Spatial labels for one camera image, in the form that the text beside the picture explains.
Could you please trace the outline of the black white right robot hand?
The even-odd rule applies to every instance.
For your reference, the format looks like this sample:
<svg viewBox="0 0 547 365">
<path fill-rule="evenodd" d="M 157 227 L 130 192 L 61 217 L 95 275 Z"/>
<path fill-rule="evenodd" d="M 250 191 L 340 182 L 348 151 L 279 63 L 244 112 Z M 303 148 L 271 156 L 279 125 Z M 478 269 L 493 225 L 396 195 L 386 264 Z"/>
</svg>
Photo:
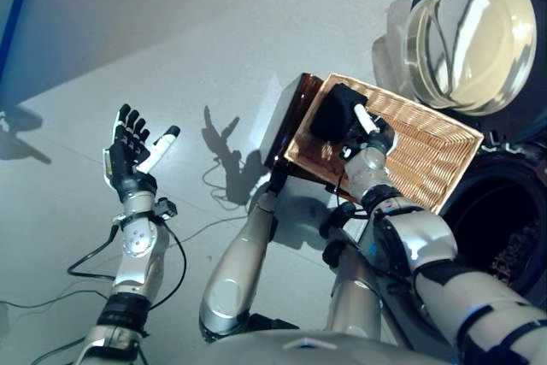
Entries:
<svg viewBox="0 0 547 365">
<path fill-rule="evenodd" d="M 371 114 L 362 103 L 352 108 L 353 121 L 343 139 L 339 157 L 349 161 L 368 147 L 379 150 L 385 157 L 397 147 L 398 136 L 391 125 L 379 115 Z"/>
</svg>

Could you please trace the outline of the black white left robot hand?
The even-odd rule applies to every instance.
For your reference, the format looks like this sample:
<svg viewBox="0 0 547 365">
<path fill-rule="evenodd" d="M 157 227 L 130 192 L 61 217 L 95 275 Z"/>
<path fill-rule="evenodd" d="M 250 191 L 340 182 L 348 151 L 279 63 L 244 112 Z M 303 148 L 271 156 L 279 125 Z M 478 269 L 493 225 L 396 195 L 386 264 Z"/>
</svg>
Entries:
<svg viewBox="0 0 547 365">
<path fill-rule="evenodd" d="M 150 131 L 145 126 L 144 117 L 123 104 L 112 126 L 111 144 L 103 149 L 103 177 L 122 203 L 141 191 L 156 194 L 157 183 L 151 170 L 180 135 L 180 128 L 172 125 L 147 145 Z"/>
</svg>

